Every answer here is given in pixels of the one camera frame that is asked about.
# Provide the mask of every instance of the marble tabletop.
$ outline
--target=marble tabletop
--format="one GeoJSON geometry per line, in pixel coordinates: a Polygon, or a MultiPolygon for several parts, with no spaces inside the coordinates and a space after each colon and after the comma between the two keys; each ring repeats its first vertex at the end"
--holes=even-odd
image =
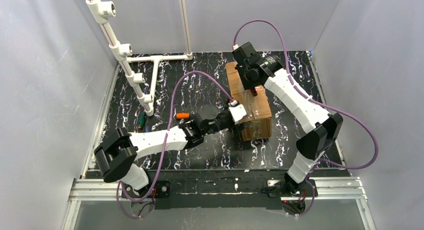
{"type": "MultiPolygon", "coordinates": [[[[284,59],[282,52],[273,52],[284,59]]],[[[225,89],[229,90],[225,64],[234,61],[231,52],[194,53],[191,61],[165,61],[158,69],[154,115],[146,117],[147,131],[167,128],[172,91],[177,81],[187,72],[197,70],[214,77],[225,89]]],[[[289,51],[289,65],[293,78],[315,100],[321,101],[320,92],[306,51],[289,51]]],[[[150,92],[153,63],[136,62],[132,64],[136,73],[143,73],[146,82],[141,84],[144,93],[150,92]]],[[[242,141],[229,131],[221,131],[205,137],[204,143],[187,150],[165,153],[162,169],[288,169],[295,159],[296,141],[305,135],[299,122],[290,111],[271,92],[267,92],[272,112],[272,137],[252,141],[242,141]]],[[[177,112],[195,112],[204,104],[222,109],[225,95],[204,76],[187,77],[176,93],[177,112]]],[[[122,69],[119,70],[115,89],[109,105],[102,138],[107,137],[115,128],[127,128],[128,132],[138,132],[137,122],[143,108],[128,84],[122,69]]],[[[140,158],[137,165],[146,169],[157,169],[160,154],[140,158]]],[[[341,162],[335,145],[324,158],[341,162]]],[[[320,167],[331,167],[322,163],[320,167]]]]}

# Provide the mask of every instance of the cardboard box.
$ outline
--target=cardboard box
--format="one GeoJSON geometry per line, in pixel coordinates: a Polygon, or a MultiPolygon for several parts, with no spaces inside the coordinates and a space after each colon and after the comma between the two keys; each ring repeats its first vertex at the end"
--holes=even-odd
{"type": "Polygon", "coordinates": [[[250,90],[244,90],[236,65],[235,61],[227,63],[225,69],[231,96],[243,104],[247,112],[247,116],[240,121],[248,123],[241,137],[244,141],[267,139],[271,137],[272,114],[265,89],[257,86],[257,96],[253,96],[250,90]]]}

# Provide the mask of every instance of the gray wall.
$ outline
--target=gray wall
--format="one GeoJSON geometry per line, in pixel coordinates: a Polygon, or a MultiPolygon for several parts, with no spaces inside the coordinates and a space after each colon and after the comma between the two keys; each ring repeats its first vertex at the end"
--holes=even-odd
{"type": "MultiPolygon", "coordinates": [[[[185,52],[179,0],[113,1],[111,25],[121,43],[134,53],[185,52]]],[[[312,50],[339,0],[185,0],[193,52],[230,52],[238,27],[267,19],[283,32],[289,50],[312,50]]],[[[251,41],[258,50],[281,50],[270,26],[246,27],[239,43],[251,41]]]]}
{"type": "Polygon", "coordinates": [[[84,0],[0,0],[1,229],[57,230],[115,61],[84,0]]]}
{"type": "MultiPolygon", "coordinates": [[[[362,118],[380,154],[358,170],[378,229],[422,229],[424,202],[423,0],[340,0],[315,50],[327,102],[362,118]]],[[[348,165],[372,156],[367,134],[347,121],[348,165]]]]}

